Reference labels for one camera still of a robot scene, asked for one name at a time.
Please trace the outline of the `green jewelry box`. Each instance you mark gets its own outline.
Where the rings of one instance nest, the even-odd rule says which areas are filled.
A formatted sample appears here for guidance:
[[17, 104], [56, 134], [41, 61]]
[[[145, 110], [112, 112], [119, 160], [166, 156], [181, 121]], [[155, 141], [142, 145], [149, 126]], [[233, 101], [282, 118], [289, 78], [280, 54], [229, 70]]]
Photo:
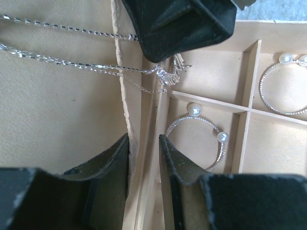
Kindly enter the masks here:
[[238, 20], [225, 42], [183, 53], [190, 64], [167, 93], [155, 75], [129, 79], [67, 62], [150, 69], [119, 0], [3, 0], [0, 41], [0, 164], [60, 174], [130, 137], [131, 184], [122, 228], [166, 230], [158, 138], [189, 103], [230, 135], [215, 173], [307, 173], [307, 116], [252, 108], [260, 55], [307, 52], [305, 22]]

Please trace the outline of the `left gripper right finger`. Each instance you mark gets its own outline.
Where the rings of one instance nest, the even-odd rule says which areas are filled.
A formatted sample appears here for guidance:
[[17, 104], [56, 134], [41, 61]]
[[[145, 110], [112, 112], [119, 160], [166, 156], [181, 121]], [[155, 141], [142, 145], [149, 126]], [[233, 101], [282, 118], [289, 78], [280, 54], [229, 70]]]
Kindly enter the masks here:
[[213, 174], [159, 136], [167, 230], [304, 230], [307, 179], [295, 174]]

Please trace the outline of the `silver pearl bangle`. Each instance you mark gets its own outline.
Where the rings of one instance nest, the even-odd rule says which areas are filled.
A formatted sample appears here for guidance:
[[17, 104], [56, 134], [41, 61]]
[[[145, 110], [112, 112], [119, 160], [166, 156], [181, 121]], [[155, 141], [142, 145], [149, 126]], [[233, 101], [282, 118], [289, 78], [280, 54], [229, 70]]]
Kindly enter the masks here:
[[165, 135], [184, 156], [212, 173], [226, 155], [230, 136], [202, 112], [202, 105], [189, 103], [186, 112], [167, 127]]
[[[273, 113], [261, 100], [259, 81], [266, 70], [278, 62], [280, 54], [261, 54], [252, 108]], [[280, 65], [264, 80], [263, 94], [275, 109], [293, 113], [307, 107], [307, 68], [298, 64]]]

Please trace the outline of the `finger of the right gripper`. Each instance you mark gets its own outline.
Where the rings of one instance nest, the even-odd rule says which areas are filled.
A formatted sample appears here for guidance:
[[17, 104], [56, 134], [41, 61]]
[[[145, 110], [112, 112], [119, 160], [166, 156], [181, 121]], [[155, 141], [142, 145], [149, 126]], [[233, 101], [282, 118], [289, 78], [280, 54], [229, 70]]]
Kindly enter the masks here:
[[230, 0], [125, 0], [143, 55], [159, 63], [174, 54], [219, 44], [234, 33]]

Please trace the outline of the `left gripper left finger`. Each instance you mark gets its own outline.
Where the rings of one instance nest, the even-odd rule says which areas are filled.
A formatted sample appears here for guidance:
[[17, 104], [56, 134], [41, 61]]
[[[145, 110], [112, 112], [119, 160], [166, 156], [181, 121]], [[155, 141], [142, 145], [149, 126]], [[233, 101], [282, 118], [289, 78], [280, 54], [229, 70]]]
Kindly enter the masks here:
[[63, 174], [1, 168], [3, 230], [120, 230], [128, 194], [129, 137]]

